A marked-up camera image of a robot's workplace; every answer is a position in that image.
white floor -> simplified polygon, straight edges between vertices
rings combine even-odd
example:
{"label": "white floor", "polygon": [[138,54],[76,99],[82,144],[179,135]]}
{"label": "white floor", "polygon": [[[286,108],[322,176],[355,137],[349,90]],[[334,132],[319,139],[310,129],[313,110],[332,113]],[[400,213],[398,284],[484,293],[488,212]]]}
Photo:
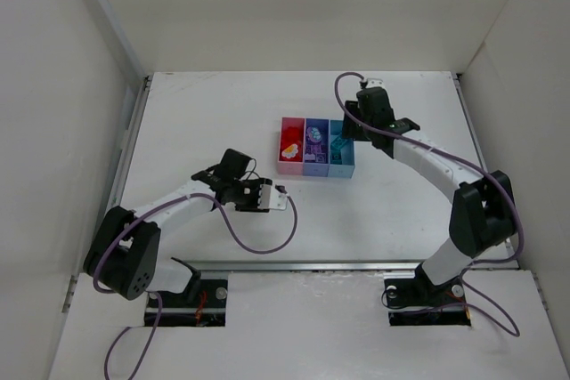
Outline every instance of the white floor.
{"label": "white floor", "polygon": [[[226,327],[161,328],[136,378],[568,379],[530,272],[466,279],[503,305],[520,338],[475,311],[473,327],[390,327],[377,273],[236,273]],[[467,299],[504,321],[468,290]],[[142,297],[97,294],[82,275],[51,379],[101,379],[110,343],[123,326],[142,325],[144,305]],[[135,328],[119,342],[111,378],[127,378],[149,330]]]}
{"label": "white floor", "polygon": [[[356,143],[352,180],[279,176],[281,117],[343,117],[336,72],[158,73],[142,118],[121,205],[159,198],[219,162],[227,148],[257,159],[257,171],[284,184],[299,210],[297,235],[273,255],[246,253],[232,241],[219,213],[193,220],[163,239],[162,256],[202,261],[418,261],[447,238],[451,206],[407,166],[367,142]],[[448,72],[367,72],[384,79],[397,117],[409,117],[451,153],[476,161],[460,100]],[[341,84],[355,99],[356,78]],[[292,214],[231,212],[253,247],[281,243]],[[493,248],[505,258],[505,246]]]}

screw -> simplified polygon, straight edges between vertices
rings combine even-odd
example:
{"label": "screw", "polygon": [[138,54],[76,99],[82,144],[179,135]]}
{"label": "screw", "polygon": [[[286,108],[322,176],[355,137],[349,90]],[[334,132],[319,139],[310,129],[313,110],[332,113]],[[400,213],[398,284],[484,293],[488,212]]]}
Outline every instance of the screw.
{"label": "screw", "polygon": [[386,296],[388,298],[396,298],[398,296],[398,288],[395,285],[388,285],[386,287]]}
{"label": "screw", "polygon": [[465,291],[463,291],[463,287],[461,285],[454,285],[452,287],[452,293],[459,298],[465,295]]}
{"label": "screw", "polygon": [[225,289],[224,287],[219,287],[216,290],[216,298],[218,300],[225,300],[227,298],[227,296],[228,296],[228,290]]}

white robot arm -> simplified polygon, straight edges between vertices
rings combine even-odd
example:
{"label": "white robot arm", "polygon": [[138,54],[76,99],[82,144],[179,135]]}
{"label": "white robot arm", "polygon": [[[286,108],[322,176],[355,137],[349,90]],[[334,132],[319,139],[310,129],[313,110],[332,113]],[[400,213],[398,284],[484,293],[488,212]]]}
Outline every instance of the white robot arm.
{"label": "white robot arm", "polygon": [[[138,216],[159,210],[151,222],[140,222],[126,238],[109,253],[99,274],[99,280],[133,300],[144,291],[169,291],[180,294],[191,291],[196,271],[176,260],[157,260],[159,243],[191,219],[207,214],[219,205],[235,204],[237,211],[268,213],[287,209],[288,198],[282,186],[266,178],[245,179],[249,161],[247,155],[228,149],[222,161],[192,176],[174,192],[133,210],[115,206],[105,215],[84,262],[84,271],[95,275],[97,265],[118,239],[123,230]],[[170,201],[175,205],[160,208]]]}
{"label": "white robot arm", "polygon": [[[365,79],[361,87],[356,95],[358,101],[345,102],[348,113],[373,128],[392,135],[405,134],[410,141],[367,131],[348,115],[345,115],[343,136],[370,141],[389,157],[417,171],[452,204],[449,238],[418,266],[414,279],[385,280],[388,307],[439,306],[442,295],[459,283],[459,275],[475,258],[516,232],[512,213],[499,190],[487,178],[432,151],[438,149],[437,146],[410,119],[395,119],[380,79]],[[512,200],[508,176],[501,171],[491,176]]]}

white wall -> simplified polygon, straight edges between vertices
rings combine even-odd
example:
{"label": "white wall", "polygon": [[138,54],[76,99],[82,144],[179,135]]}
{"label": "white wall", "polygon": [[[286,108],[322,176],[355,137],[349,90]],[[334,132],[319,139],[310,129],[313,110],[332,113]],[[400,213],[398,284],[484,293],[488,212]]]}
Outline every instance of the white wall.
{"label": "white wall", "polygon": [[462,80],[488,166],[513,181],[528,235],[524,266],[538,273],[567,365],[569,29],[570,0],[509,0]]}
{"label": "white wall", "polygon": [[151,71],[463,71],[507,0],[110,0]]}
{"label": "white wall", "polygon": [[0,378],[45,378],[126,92],[83,0],[0,0]]}

white panel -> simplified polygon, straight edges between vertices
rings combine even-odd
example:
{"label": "white panel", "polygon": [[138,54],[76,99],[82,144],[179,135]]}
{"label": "white panel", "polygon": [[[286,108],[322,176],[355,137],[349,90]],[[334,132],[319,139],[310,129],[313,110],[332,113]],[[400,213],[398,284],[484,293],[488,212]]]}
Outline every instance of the white panel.
{"label": "white panel", "polygon": [[[281,117],[342,118],[335,72],[156,74],[121,205],[146,204],[220,161],[233,148],[257,159],[257,171],[288,189],[298,206],[291,244],[272,255],[238,247],[219,213],[202,215],[162,242],[164,255],[189,260],[423,260],[448,237],[451,205],[411,168],[371,144],[355,144],[351,180],[277,175]],[[450,73],[371,72],[384,79],[398,117],[421,124],[433,141],[476,162]],[[355,99],[356,78],[341,85]],[[251,246],[276,247],[292,214],[236,213],[230,218]],[[493,257],[506,258],[504,246]]]}
{"label": "white panel", "polygon": [[[530,272],[478,271],[466,279],[511,314],[520,338],[476,311],[473,327],[390,327],[379,274],[241,273],[230,277],[226,327],[161,328],[137,379],[568,379]],[[466,292],[468,301],[501,316]],[[101,315],[118,316],[113,297],[82,278],[52,380],[102,378],[105,353],[121,330]],[[123,325],[141,325],[143,298],[120,305],[132,314]],[[111,378],[127,378],[148,334],[135,328],[123,337],[110,359]]]}
{"label": "white panel", "polygon": [[507,0],[110,0],[148,71],[462,71]]}
{"label": "white panel", "polygon": [[510,0],[464,79],[485,159],[508,172],[557,338],[570,360],[570,0]]}
{"label": "white panel", "polygon": [[126,81],[82,0],[0,0],[0,378],[47,377]]}

